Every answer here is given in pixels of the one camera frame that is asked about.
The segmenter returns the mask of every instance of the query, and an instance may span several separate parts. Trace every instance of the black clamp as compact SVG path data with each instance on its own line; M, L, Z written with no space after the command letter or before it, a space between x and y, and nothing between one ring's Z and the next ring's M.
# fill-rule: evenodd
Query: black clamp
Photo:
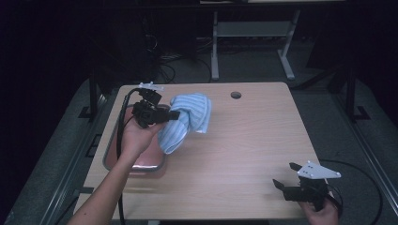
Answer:
M323 209L324 200L327 198L337 207L339 217L343 213L343 207L329 195L326 178L339 178L339 172L334 172L322 166L308 161L305 166L294 162L289 163L290 168L298 172L299 187L286 187L281 182L273 179L275 187L282 191L286 201L307 202L314 205L316 212Z
M158 105L161 95L156 90L139 88L138 92L143 99L134 103L132 114L141 128L178 119L178 111L170 111L170 107L167 105Z

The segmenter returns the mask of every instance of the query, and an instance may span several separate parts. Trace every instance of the cord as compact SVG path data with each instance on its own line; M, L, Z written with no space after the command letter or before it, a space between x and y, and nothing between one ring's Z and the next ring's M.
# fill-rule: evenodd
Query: cord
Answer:
M337 208L337 212L338 212L338 217L340 218L343 214L343 197L340 194L340 191L338 191L335 187L326 184L327 188L332 188L339 196L340 201L338 202L335 198L331 197L328 193L326 195L324 195L324 193L322 193L318 187L314 187L314 186L309 186L309 185L304 185L302 186L303 188L309 188L311 190L313 190L314 192L316 192L316 194L319 195L319 197L323 197L325 196L325 198L327 198L328 200L330 200Z
M334 190L334 192L336 192L336 194L339 196L340 205L341 205L341 209L342 209L342 212L340 213L340 215L341 215L341 214L343 213L343 208L344 208L343 196L342 196L342 194L340 193L340 190L339 190L339 189L337 189L336 187L334 187L334 186L332 186L332 185L330 185L330 184L327 184L327 185L328 185L329 188L331 188L332 190Z
M129 123L129 121L132 119L132 118L134 118L134 115L132 115L127 121L126 121L126 123L124 124L124 126L123 126L123 128L125 128L126 127L126 124L128 124Z
M155 43L154 43L154 46L151 48L152 50L155 50L156 49L156 47L158 47L158 40L156 39L156 37L155 36L153 36L153 35L145 35L147 38L153 38L154 39L154 41L155 41Z
M162 69L161 67L170 68L170 69L173 71L173 76L172 76L172 78L169 78L169 76L167 75L167 73L166 73L166 72L164 71L164 69ZM174 83L174 78L176 77L176 70L175 70L173 67L171 67L171 66L169 66L169 65L166 65L166 64L161 64L161 67L160 67L160 74L161 74L161 76L163 77L164 82L165 82L165 83L171 83L171 82Z
M196 50L197 53L211 53L212 52L212 43L213 40L210 40L208 43L199 46ZM218 54L237 54L237 53L243 53L248 51L251 48L251 44L247 44L247 48L243 48L242 44L234 42L234 41L229 41L227 37L220 37L217 38L217 43L219 45L218 47ZM237 47L241 50L233 50L234 45L237 45Z
M120 110L119 118L118 118L118 127L117 127L117 139L116 139L116 155L117 159L120 158L121 155L121 149L122 149L122 139L123 139L123 132L124 132L124 118L126 115L126 109L129 104L130 96L132 93L139 91L139 88L134 88L131 91L129 91L124 98L123 104L122 104L122 109ZM124 212L123 212L123 193L120 194L119 201L117 202L118 208L119 208L119 216L120 216L120 223L122 225L126 224L126 221L124 219Z
M163 63L161 63L161 66L169 67L169 68L174 72L173 78L172 78L171 80L167 80L167 81L170 81L170 82L171 82L171 81L174 79L174 77L176 76L176 70L173 69L172 67L166 65L166 64L167 64L167 63L174 62L174 61L176 61L176 60L183 60L183 59L190 59L190 58L187 58L187 57L184 57L184 56L179 56L179 57L176 57L176 58L173 58L173 59L165 60ZM203 61L202 59L195 58L195 59L193 59L193 60L199 61L199 62L201 62L202 64L204 64L204 65L206 66L207 71L208 71L208 74L209 74L209 78L208 78L207 82L208 82L208 83L211 83L211 79L212 79L212 78L211 78L211 68L210 68L210 66L209 66L205 61Z
M372 178L367 172L365 172L363 169L354 166L350 163L347 162L343 162L343 161L338 161L338 160L331 160L331 159L322 159L320 158L319 161L324 161L324 162L332 162L332 163L338 163L338 164L343 164L345 166L354 168L356 170L358 170L359 172L363 173L366 177L369 178L369 180L371 180L371 182L373 183L373 185L375 186L376 190L377 190L377 195L378 195L378 199L379 199L379 206L378 206L378 210L377 210L377 214L375 215L375 218L372 220L372 222L370 223L371 225L374 225L378 222L378 220L380 219L381 216L381 211L383 210L383 196L381 194L381 190L380 187L378 187L377 182L374 180L374 178Z

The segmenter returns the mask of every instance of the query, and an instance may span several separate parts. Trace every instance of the gray carpet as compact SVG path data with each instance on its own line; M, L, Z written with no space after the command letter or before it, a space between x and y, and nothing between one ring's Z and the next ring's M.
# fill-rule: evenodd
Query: gray carpet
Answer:
M288 54L297 78L295 81L288 81L275 52L279 47L279 43L270 43L251 51L220 54L219 83L285 82L289 86L295 86L321 71L305 67L312 44L297 42L292 45ZM200 54L199 58L207 63L207 66L210 65L209 54ZM168 65L176 70L175 83L207 83L208 81L208 67L203 62L177 60ZM171 73L171 70L167 69L167 67L164 68L165 71ZM341 110L344 91L340 95L330 94L326 88L328 82L329 78L326 78L305 91L292 91L314 150L319 158L350 163L374 177L353 132L353 125ZM162 78L159 77L156 83L162 83ZM355 126L360 129L366 141L372 146L377 159L396 186L398 185L398 171L395 166L398 160L397 127L377 105L372 92L361 82L358 82L357 87L356 105L363 106L371 120L358 121ZM90 123L86 118L79 118L82 108L89 106L88 82L82 83L15 203L14 219L9 224L54 224L63 212L66 214L59 224L66 224L73 211L75 199L73 194L75 190L81 189L91 164L92 158L85 157L86 151L89 150L93 140L101 134L116 93L117 88L114 93L102 99L99 114ZM75 169L71 170L70 182L62 183L70 163L75 165ZM340 190L344 199L341 224L370 224L377 215L380 204L371 180L362 172L344 164L326 161L322 164L343 175L341 179L329 180L331 185ZM382 200L383 208L377 224L398 224L398 217L384 194ZM305 219L272 220L269 223L274 225L308 224ZM129 221L128 224L145 224L145 221Z

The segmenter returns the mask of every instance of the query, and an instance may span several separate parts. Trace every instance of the forearm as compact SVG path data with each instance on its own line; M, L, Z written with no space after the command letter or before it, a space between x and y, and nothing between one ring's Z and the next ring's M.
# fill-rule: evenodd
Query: forearm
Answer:
M136 158L121 157L69 224L109 224Z

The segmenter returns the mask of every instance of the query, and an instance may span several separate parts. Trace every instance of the white metal bar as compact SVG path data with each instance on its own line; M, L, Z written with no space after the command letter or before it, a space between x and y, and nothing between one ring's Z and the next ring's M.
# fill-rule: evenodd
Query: white metal bar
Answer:
M285 37L290 21L218 22L218 37Z
M214 12L213 22L213 52L211 53L211 79L217 81L219 76L219 60L217 58L217 11Z
M149 220L148 225L159 225L161 224L160 220Z
M289 30L287 31L287 34L286 34L286 42L284 44L284 47L282 50L278 50L278 55L281 60L287 80L295 80L296 79L295 74L293 73L293 70L290 67L289 61L287 60L286 56L287 56L287 52L289 51L293 35L295 34L296 25L299 20L299 13L300 13L300 10L295 11L295 14L293 15L293 19L289 26Z

